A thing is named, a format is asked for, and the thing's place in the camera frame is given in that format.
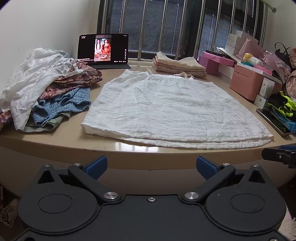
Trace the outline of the yellow plush toy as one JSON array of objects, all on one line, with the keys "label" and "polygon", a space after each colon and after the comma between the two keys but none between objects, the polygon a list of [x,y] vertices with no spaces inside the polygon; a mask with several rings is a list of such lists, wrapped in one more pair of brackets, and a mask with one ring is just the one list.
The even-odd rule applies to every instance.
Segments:
[{"label": "yellow plush toy", "polygon": [[249,63],[251,64],[252,66],[261,66],[263,67],[264,64],[262,63],[261,60],[259,60],[258,58],[254,57],[252,54],[250,53],[245,53],[244,57],[243,57],[243,62],[245,63]]}]

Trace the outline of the white crumpled garment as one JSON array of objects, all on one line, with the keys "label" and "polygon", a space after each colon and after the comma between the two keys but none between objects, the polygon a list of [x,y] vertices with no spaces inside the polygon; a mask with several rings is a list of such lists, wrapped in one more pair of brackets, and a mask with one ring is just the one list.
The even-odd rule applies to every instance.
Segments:
[{"label": "white crumpled garment", "polygon": [[1,111],[11,112],[15,129],[22,131],[45,89],[57,78],[82,73],[76,60],[62,50],[34,49],[1,92]]}]

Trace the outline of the red floral garment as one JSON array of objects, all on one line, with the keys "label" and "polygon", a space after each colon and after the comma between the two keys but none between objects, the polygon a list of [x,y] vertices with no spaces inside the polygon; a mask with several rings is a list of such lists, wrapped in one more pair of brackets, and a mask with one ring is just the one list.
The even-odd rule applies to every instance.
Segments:
[{"label": "red floral garment", "polygon": [[102,73],[99,70],[96,70],[78,60],[76,60],[76,64],[79,69],[82,70],[82,73],[71,77],[61,76],[57,78],[45,89],[45,91],[37,100],[37,104],[38,101],[42,99],[50,99],[79,87],[91,88],[92,85],[97,84],[102,80]]}]

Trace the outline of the folded beige clothes stack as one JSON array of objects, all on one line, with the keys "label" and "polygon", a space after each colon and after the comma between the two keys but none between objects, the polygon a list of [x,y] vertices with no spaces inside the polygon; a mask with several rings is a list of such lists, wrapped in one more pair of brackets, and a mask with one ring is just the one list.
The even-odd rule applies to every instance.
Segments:
[{"label": "folded beige clothes stack", "polygon": [[186,73],[193,77],[207,77],[205,67],[199,64],[194,57],[185,57],[181,60],[175,60],[167,57],[162,52],[158,52],[153,58],[152,66],[158,72],[170,74]]}]

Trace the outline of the light green garment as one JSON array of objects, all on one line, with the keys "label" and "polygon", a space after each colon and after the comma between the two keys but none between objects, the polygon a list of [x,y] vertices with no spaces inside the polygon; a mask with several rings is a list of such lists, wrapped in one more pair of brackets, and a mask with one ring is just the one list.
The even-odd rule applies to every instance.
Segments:
[{"label": "light green garment", "polygon": [[24,130],[20,130],[21,133],[41,133],[50,132],[62,123],[63,120],[68,120],[71,116],[71,112],[61,113],[54,119],[46,121],[42,126],[35,124],[33,117],[30,116]]}]

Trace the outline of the pink storage box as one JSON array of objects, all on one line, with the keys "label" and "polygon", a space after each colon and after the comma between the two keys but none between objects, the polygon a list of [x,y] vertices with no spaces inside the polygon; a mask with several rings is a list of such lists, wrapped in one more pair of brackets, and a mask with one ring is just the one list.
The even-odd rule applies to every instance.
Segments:
[{"label": "pink storage box", "polygon": [[260,92],[264,76],[248,68],[235,65],[230,81],[230,88],[254,102]]}]

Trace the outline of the blue knit garment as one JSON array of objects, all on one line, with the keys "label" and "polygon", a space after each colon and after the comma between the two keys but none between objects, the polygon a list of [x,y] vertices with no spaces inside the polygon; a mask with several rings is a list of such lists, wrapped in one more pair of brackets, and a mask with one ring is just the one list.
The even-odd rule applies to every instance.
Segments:
[{"label": "blue knit garment", "polygon": [[61,113],[81,113],[90,105],[90,88],[79,87],[65,94],[38,101],[31,115],[35,124],[42,126],[46,121],[56,118]]}]

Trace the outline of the small white box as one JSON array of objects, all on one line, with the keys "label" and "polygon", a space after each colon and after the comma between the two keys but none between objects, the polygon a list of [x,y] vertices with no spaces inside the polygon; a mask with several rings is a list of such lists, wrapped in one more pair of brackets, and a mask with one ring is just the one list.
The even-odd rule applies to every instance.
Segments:
[{"label": "small white box", "polygon": [[273,92],[275,82],[264,78],[262,81],[261,89],[259,95],[265,99],[268,99]]}]

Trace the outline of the magenta gift box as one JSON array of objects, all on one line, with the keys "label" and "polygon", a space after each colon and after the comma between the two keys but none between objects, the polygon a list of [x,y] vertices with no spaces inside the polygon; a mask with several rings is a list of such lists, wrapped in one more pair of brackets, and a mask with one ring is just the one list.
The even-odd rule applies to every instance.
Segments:
[{"label": "magenta gift box", "polygon": [[215,75],[220,65],[233,67],[235,64],[230,57],[211,51],[203,52],[198,59],[198,63],[205,68],[208,75]]}]

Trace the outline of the black tablet with keyboard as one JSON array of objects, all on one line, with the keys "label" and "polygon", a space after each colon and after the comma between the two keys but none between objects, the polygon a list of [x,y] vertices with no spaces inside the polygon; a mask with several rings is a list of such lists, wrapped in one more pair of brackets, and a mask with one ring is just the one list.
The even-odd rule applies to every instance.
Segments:
[{"label": "black tablet with keyboard", "polygon": [[98,69],[129,69],[128,34],[88,34],[78,41],[77,59]]}]

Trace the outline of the white skirt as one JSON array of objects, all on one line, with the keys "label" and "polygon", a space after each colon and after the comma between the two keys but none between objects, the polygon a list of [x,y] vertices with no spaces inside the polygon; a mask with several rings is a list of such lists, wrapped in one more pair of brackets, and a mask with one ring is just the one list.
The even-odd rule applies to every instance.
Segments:
[{"label": "white skirt", "polygon": [[104,85],[81,125],[90,135],[166,148],[245,149],[273,140],[212,82],[130,70]]}]

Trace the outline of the black smartphone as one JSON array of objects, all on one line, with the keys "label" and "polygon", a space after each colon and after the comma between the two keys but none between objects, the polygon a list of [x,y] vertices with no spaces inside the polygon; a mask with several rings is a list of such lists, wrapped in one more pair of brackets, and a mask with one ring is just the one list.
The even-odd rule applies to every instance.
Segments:
[{"label": "black smartphone", "polygon": [[267,123],[269,123],[281,137],[284,138],[292,134],[284,124],[282,124],[273,114],[271,114],[266,109],[257,108],[256,113],[259,114]]}]

